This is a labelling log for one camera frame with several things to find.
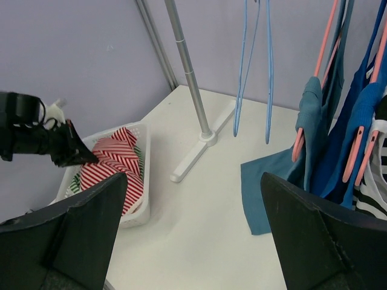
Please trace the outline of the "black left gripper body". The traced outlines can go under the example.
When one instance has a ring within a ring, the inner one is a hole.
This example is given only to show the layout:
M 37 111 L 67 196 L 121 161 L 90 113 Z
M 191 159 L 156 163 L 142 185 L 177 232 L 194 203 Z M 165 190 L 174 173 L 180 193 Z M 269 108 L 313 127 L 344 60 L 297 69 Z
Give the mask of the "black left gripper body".
M 14 154 L 50 155 L 57 162 L 70 153 L 72 123 L 45 119 L 46 108 L 39 97 L 1 92 L 1 159 Z

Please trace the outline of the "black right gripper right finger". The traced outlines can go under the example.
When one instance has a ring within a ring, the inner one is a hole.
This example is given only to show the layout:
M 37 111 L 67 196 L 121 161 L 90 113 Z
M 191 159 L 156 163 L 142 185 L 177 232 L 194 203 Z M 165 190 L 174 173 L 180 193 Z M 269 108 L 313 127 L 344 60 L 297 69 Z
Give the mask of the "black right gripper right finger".
M 288 289 L 386 289 L 386 221 L 271 173 L 261 192 Z

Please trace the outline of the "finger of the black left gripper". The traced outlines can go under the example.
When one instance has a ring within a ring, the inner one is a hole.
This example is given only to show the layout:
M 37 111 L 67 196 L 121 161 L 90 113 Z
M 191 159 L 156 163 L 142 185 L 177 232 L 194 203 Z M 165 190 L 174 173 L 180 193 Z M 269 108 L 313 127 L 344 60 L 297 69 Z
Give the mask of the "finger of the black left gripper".
M 50 134 L 50 156 L 56 166 L 69 167 L 99 161 L 83 143 L 70 119 L 50 130 Z

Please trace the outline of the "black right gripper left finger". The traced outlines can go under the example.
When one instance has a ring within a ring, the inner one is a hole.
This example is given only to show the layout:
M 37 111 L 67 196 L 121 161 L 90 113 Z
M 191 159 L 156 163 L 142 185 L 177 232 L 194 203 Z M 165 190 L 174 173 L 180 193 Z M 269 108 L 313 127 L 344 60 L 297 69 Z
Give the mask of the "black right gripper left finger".
M 125 200 L 116 173 L 1 224 L 1 289 L 103 289 Z

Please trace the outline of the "red striped tank top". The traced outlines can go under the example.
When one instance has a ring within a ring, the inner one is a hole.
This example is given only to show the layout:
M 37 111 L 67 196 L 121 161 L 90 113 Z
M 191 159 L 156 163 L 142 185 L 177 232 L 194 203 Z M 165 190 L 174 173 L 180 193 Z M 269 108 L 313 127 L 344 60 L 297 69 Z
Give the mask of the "red striped tank top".
M 121 127 L 105 138 L 99 139 L 92 149 L 97 163 L 86 163 L 80 169 L 80 189 L 86 190 L 104 179 L 124 173 L 127 179 L 126 196 L 122 214 L 136 211 L 143 200 L 144 185 L 140 178 L 138 157 L 134 152 L 137 137 L 126 127 Z

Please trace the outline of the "grey-blue tank top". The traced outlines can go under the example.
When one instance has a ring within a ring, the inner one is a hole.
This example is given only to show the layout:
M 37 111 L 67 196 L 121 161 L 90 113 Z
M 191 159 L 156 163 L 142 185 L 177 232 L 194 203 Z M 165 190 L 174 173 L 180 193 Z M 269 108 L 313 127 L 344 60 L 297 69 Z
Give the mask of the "grey-blue tank top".
M 251 234 L 271 232 L 261 193 L 263 173 L 272 173 L 308 191 L 316 161 L 327 142 L 344 83 L 344 52 L 354 1 L 341 1 L 330 60 L 322 80 L 313 76 L 305 85 L 299 104 L 296 129 L 303 130 L 303 141 L 289 149 L 241 165 L 241 197 Z

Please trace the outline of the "light blue hanger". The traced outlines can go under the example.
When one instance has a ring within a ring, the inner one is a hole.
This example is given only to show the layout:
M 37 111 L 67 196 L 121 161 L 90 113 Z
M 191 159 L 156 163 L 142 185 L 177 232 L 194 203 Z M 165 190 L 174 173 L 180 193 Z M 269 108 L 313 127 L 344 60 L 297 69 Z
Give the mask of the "light blue hanger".
M 266 0 L 266 18 L 267 18 L 267 51 L 268 51 L 268 100 L 267 100 L 267 116 L 265 124 L 265 143 L 270 142 L 270 128 L 272 122 L 272 106 L 273 106 L 273 87 L 274 87 L 274 67 L 273 67 L 273 45 L 272 45 L 272 29 L 270 21 L 270 1 Z
M 248 29 L 248 8 L 247 1 L 244 1 L 244 19 L 243 19 L 243 31 L 242 31 L 242 45 L 241 45 L 241 56 L 239 61 L 239 73 L 238 73 L 238 90 L 236 95 L 234 119 L 233 119 L 233 136 L 237 137 L 239 131 L 239 122 L 241 118 L 242 101 L 246 89 L 247 79 L 249 76 L 250 65 L 252 61 L 253 50 L 255 46 L 255 39 L 258 30 L 259 15 L 261 11 L 261 2 L 255 1 L 257 13 L 255 19 L 255 29 L 253 32 L 252 44 L 250 47 L 249 58 L 245 63 L 246 56 L 246 43 L 247 43 L 247 29 Z

